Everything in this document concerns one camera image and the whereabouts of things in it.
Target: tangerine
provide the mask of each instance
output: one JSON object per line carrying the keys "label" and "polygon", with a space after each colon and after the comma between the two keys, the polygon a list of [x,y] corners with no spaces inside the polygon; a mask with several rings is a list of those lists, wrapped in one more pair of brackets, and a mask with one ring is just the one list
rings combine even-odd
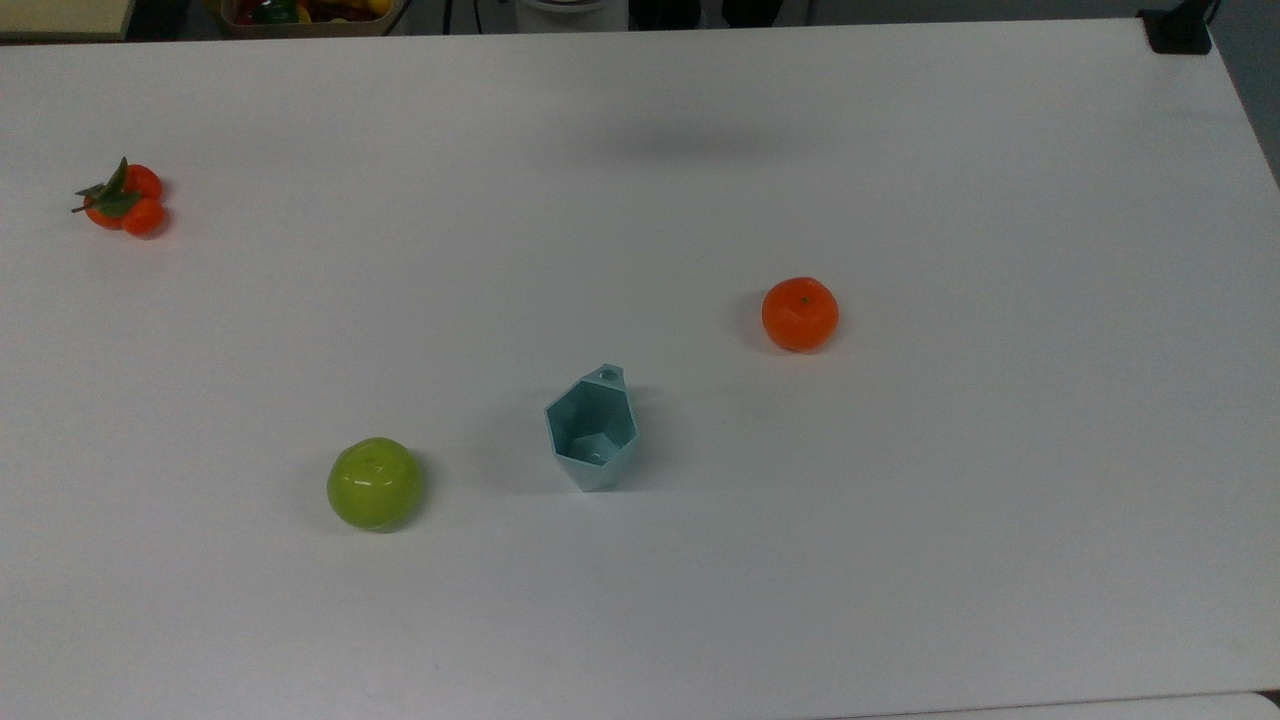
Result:
{"label": "tangerine", "polygon": [[764,296],[760,319],[769,340],[785,350],[808,352],[822,346],[840,324],[840,306],[827,286],[813,278],[791,278]]}

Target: basket of fruit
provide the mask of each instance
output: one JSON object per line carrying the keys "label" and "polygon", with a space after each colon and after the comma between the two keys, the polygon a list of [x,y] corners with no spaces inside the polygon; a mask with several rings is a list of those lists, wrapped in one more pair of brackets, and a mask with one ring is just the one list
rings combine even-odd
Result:
{"label": "basket of fruit", "polygon": [[408,0],[220,0],[223,33],[236,38],[387,35]]}

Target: green fruit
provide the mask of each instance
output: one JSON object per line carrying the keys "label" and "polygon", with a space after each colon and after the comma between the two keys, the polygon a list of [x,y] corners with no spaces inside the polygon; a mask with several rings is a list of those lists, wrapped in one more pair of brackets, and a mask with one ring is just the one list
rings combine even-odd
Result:
{"label": "green fruit", "polygon": [[422,471],[403,445],[375,437],[342,451],[329,471],[329,505],[347,523],[388,528],[413,514],[422,498]]}

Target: hexagonal cup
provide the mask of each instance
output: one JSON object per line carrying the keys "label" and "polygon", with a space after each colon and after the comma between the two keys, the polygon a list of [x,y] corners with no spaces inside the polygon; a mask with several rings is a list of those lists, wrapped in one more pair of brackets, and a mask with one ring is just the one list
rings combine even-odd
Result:
{"label": "hexagonal cup", "polygon": [[547,407],[552,450],[582,492],[613,489],[635,455],[635,415],[622,368],[600,365]]}

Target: white table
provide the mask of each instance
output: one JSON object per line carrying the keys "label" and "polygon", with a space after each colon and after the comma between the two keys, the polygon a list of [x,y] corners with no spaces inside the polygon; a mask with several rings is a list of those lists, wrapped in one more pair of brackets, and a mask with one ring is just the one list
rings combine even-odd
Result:
{"label": "white table", "polygon": [[[0,715],[1280,684],[1280,193],[1137,20],[5,47],[0,147]],[[64,209],[125,152],[160,240]],[[584,496],[541,409],[600,363]],[[394,534],[324,497],[374,434]]]}
{"label": "white table", "polygon": [[1262,696],[1242,693],[970,710],[931,717],[934,720],[1276,720],[1280,717],[1280,710]]}

